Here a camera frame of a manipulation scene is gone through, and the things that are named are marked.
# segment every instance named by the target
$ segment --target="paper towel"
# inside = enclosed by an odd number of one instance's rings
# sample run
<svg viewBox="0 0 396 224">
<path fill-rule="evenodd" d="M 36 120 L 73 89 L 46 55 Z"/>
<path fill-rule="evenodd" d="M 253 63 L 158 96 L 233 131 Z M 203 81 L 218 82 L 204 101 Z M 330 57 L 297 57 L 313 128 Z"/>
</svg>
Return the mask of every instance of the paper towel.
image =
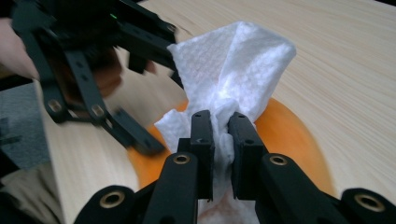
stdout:
<svg viewBox="0 0 396 224">
<path fill-rule="evenodd" d="M 239 21 L 168 49 L 189 99 L 186 111 L 171 110 L 155 124 L 170 150 L 177 151 L 179 138 L 190 137 L 193 113 L 205 109 L 211 113 L 216 146 L 214 201 L 199 202 L 201 220 L 220 223 L 216 220 L 227 218 L 227 223 L 241 223 L 240 217 L 252 217 L 245 223 L 257 222 L 254 203 L 238 202 L 230 193 L 233 138 L 227 134 L 227 123 L 235 111 L 251 121 L 258 118 L 295 56 L 295 47 L 280 35 Z M 213 207 L 217 212 L 207 211 Z"/>
</svg>

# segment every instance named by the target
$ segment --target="black mechanical arm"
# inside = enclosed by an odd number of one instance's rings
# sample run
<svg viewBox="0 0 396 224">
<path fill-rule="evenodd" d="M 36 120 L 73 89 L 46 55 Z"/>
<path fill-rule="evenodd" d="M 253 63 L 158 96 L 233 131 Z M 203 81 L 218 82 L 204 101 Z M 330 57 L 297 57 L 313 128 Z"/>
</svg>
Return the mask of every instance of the black mechanical arm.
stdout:
<svg viewBox="0 0 396 224">
<path fill-rule="evenodd" d="M 18 2 L 12 27 L 40 74 L 44 106 L 57 123 L 90 122 L 102 126 L 123 146 L 143 154 L 164 149 L 125 111 L 110 115 L 92 77 L 100 55 L 113 47 L 130 52 L 129 68 L 143 73 L 148 60 L 174 70 L 171 78 L 181 85 L 172 55 L 176 27 L 132 0 L 41 0 Z M 77 82 L 82 105 L 65 100 L 50 61 L 67 64 Z"/>
<path fill-rule="evenodd" d="M 341 200 L 321 192 L 289 157 L 269 153 L 250 120 L 235 113 L 233 196 L 255 202 L 260 223 L 396 223 L 396 206 L 368 189 L 347 189 Z M 191 118 L 191 138 L 180 138 L 160 178 L 133 192 L 109 186 L 95 193 L 76 223 L 196 223 L 197 202 L 211 200 L 214 158 L 209 111 Z"/>
</svg>

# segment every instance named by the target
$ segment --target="gray floor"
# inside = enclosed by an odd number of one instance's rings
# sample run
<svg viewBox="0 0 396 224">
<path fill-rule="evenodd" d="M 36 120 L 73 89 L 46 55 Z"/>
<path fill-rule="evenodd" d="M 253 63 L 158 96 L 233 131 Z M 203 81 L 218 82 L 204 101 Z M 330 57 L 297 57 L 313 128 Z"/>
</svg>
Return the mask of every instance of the gray floor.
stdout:
<svg viewBox="0 0 396 224">
<path fill-rule="evenodd" d="M 21 168 L 50 160 L 33 84 L 0 91 L 0 145 Z"/>
</svg>

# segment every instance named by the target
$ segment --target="person's hand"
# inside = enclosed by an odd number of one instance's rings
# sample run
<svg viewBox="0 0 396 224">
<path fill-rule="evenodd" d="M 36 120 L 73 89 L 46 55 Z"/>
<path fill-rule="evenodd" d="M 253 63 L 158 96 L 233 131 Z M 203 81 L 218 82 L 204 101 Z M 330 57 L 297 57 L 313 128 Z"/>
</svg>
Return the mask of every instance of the person's hand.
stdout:
<svg viewBox="0 0 396 224">
<path fill-rule="evenodd" d="M 9 18 L 0 19 L 0 63 L 22 77 L 38 79 L 35 65 L 21 39 L 12 30 Z"/>
</svg>

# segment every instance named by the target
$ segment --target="white tissue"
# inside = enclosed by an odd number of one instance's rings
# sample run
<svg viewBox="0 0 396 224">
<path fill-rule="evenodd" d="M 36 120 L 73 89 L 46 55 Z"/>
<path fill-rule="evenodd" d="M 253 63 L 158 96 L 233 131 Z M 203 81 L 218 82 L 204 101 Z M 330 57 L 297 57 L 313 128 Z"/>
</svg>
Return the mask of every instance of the white tissue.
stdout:
<svg viewBox="0 0 396 224">
<path fill-rule="evenodd" d="M 246 217 L 247 213 L 254 218 L 246 223 L 257 222 L 252 203 L 223 199 L 230 190 L 233 162 L 233 139 L 227 134 L 227 123 L 235 111 L 245 114 L 251 121 L 259 117 L 281 74 L 295 56 L 295 47 L 280 35 L 254 23 L 240 21 L 168 49 L 189 99 L 186 111 L 171 110 L 155 124 L 170 150 L 177 151 L 179 138 L 190 137 L 193 113 L 205 109 L 211 113 L 216 145 L 214 201 L 200 201 L 199 214 L 221 201 L 236 204 L 227 214 L 214 213 L 220 218 L 229 218 L 228 223 L 237 220 L 233 217 Z"/>
</svg>

